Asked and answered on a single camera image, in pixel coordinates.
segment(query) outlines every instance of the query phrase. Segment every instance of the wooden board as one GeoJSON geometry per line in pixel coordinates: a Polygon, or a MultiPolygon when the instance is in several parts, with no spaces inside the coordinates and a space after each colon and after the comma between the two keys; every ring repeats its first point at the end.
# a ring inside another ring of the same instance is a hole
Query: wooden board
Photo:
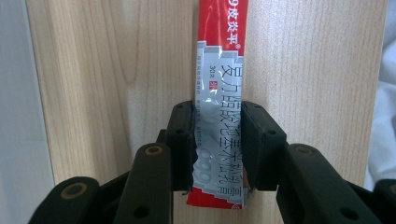
{"type": "MultiPolygon", "coordinates": [[[[101,183],[193,96],[198,2],[28,0],[56,182],[101,183]]],[[[267,108],[289,142],[317,147],[362,184],[387,1],[250,0],[244,99],[267,108]]],[[[278,223],[274,193],[245,211],[185,205],[175,223],[278,223]]]]}

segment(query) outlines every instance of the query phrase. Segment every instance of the red stripe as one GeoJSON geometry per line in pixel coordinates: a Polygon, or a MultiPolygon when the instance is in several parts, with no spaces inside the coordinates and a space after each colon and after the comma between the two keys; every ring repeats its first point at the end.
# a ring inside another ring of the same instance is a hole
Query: red stripe
{"type": "Polygon", "coordinates": [[[216,207],[226,209],[241,209],[241,204],[228,203],[227,200],[215,198],[213,194],[202,192],[201,189],[192,188],[187,204],[199,207],[216,207]]]}
{"type": "Polygon", "coordinates": [[[224,50],[238,50],[239,56],[244,55],[248,0],[200,0],[198,40],[206,40],[208,46],[222,46],[224,50]],[[229,8],[236,8],[237,19],[229,18],[229,8]],[[229,22],[236,22],[238,27],[229,32],[229,22]],[[237,35],[237,44],[230,43],[227,38],[237,35]]]}

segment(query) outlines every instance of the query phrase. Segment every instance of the wooden surface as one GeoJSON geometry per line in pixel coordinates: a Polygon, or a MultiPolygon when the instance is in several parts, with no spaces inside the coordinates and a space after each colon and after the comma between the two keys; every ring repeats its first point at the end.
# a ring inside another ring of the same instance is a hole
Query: wooden surface
{"type": "MultiPolygon", "coordinates": [[[[198,3],[28,0],[56,182],[128,170],[193,96],[198,3]]],[[[317,147],[362,184],[386,1],[250,0],[244,99],[265,106],[289,142],[317,147]]],[[[185,205],[175,223],[281,222],[274,193],[245,211],[185,205]]]]}

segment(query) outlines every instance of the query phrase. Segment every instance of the plastic packet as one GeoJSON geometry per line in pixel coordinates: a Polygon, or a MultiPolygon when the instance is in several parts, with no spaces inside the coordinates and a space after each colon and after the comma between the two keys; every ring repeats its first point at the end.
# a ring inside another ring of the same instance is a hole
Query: plastic packet
{"type": "Polygon", "coordinates": [[[187,203],[242,209],[240,114],[247,0],[200,0],[195,89],[198,160],[187,203]]]}

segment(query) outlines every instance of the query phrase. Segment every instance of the white cloth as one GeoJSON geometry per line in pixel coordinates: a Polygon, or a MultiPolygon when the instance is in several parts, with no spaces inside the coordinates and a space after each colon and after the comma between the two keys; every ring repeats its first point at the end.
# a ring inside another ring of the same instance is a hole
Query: white cloth
{"type": "Polygon", "coordinates": [[[364,187],[396,179],[396,0],[389,0],[364,187]]]}

